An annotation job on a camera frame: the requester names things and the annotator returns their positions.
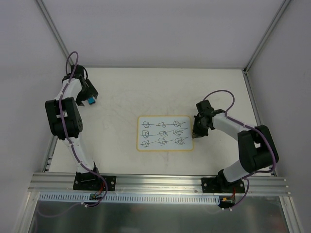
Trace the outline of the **blue whiteboard eraser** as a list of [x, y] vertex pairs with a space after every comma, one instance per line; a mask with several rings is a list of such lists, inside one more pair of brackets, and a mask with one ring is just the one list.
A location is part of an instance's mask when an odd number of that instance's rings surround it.
[[89, 105], [92, 105], [92, 104], [95, 104], [96, 103], [96, 98], [95, 97], [90, 97], [90, 98], [88, 98], [88, 104]]

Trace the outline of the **yellow framed small whiteboard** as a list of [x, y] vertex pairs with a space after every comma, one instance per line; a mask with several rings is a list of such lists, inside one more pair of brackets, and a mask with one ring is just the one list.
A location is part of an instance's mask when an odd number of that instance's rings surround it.
[[176, 116], [139, 116], [136, 148], [140, 152], [192, 151], [191, 118]]

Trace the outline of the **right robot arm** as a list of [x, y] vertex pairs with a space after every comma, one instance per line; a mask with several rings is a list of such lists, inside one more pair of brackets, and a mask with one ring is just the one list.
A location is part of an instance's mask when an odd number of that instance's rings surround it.
[[238, 160], [220, 170], [216, 177], [201, 179], [204, 193], [245, 193], [244, 178], [267, 167], [275, 169], [279, 155], [267, 126], [243, 124], [225, 110], [215, 110], [208, 100], [197, 103], [196, 108], [192, 137], [202, 138], [209, 131], [222, 131], [237, 141], [239, 153]]

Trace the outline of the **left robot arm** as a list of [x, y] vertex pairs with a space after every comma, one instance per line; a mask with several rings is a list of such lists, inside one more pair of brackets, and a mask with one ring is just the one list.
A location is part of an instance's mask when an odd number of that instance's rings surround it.
[[51, 133], [69, 149], [76, 163], [76, 184], [84, 182], [91, 190], [101, 185], [101, 177], [95, 162], [82, 140], [83, 121], [78, 107], [84, 102], [96, 102], [98, 91], [81, 65], [71, 65], [70, 73], [62, 79], [62, 88], [57, 96], [45, 102], [45, 110]]

